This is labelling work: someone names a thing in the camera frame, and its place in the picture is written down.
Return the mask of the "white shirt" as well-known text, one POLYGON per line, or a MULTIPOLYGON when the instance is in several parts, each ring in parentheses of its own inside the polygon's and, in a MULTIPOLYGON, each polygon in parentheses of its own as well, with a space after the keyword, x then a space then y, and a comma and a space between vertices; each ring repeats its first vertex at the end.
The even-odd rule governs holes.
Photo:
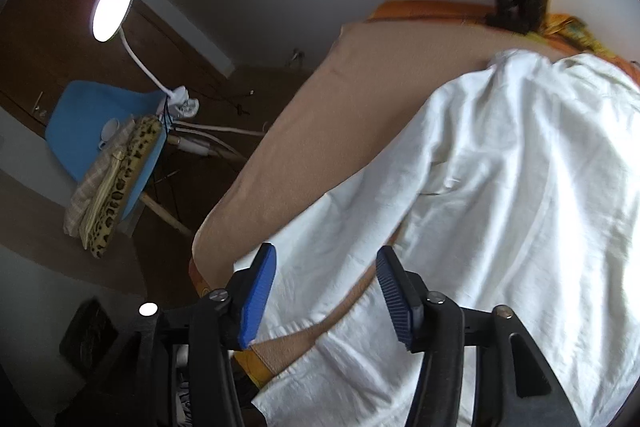
POLYGON ((390 244, 458 305, 510 306, 580 423, 608 424, 639 377, 638 139, 639 89, 619 68, 497 54, 271 237, 257 340, 325 320, 390 244))

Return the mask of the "leopard print cloth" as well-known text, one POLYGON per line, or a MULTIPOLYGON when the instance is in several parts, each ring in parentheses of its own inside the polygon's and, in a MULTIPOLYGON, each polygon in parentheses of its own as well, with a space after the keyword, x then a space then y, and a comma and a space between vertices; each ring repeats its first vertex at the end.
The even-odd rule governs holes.
POLYGON ((132 188, 160 137, 160 129, 157 116, 145 115, 134 123, 128 141, 113 150, 110 167, 80 226, 82 245, 96 259, 103 257, 111 243, 132 188))

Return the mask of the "beige checked folded cloth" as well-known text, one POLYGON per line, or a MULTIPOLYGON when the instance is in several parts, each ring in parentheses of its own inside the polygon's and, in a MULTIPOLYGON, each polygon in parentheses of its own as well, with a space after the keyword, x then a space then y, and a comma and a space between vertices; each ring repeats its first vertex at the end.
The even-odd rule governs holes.
POLYGON ((129 117, 118 128, 78 184, 65 211, 63 232, 70 237, 79 237, 85 249, 96 217, 124 161, 135 124, 134 117, 129 117))

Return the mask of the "blue chair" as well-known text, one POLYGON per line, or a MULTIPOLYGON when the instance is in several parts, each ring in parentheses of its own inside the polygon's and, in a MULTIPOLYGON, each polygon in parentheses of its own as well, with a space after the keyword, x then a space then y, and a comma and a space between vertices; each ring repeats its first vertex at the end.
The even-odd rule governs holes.
POLYGON ((74 80, 58 99, 44 136, 58 162, 80 182, 100 153, 101 133, 109 121, 154 114, 164 100, 160 91, 142 93, 74 80))

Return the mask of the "white gooseneck desk lamp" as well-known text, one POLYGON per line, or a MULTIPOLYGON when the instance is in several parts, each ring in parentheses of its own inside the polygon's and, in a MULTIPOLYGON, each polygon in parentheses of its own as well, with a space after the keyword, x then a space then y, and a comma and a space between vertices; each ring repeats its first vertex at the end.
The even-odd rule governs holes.
POLYGON ((133 3, 134 0, 96 0, 89 22, 93 39, 100 43, 106 43, 119 38, 124 50, 134 61, 134 64, 137 65, 137 68, 163 93, 165 101, 163 101, 162 109, 172 118, 188 119, 198 115, 200 101, 192 98, 188 88, 186 86, 178 88, 165 86, 131 47, 124 29, 124 23, 133 3))

